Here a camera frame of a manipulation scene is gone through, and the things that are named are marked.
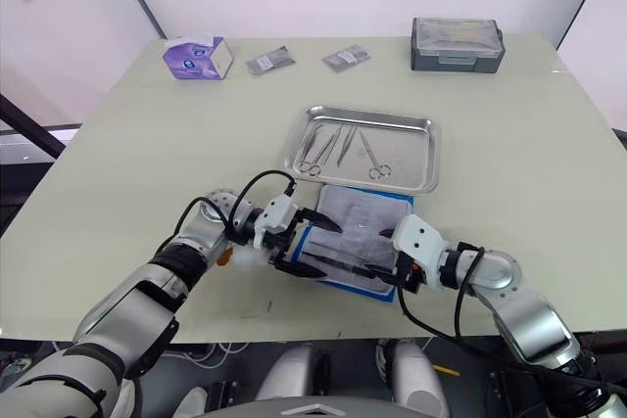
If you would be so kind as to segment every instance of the tissue box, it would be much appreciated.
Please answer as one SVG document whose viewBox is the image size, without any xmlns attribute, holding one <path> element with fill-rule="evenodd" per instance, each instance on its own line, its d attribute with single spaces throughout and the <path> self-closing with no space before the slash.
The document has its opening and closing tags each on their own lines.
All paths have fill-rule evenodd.
<svg viewBox="0 0 627 418">
<path fill-rule="evenodd" d="M 213 45 L 184 43 L 169 48 L 164 61 L 176 78 L 222 80 L 233 62 L 224 38 L 214 37 Z"/>
</svg>

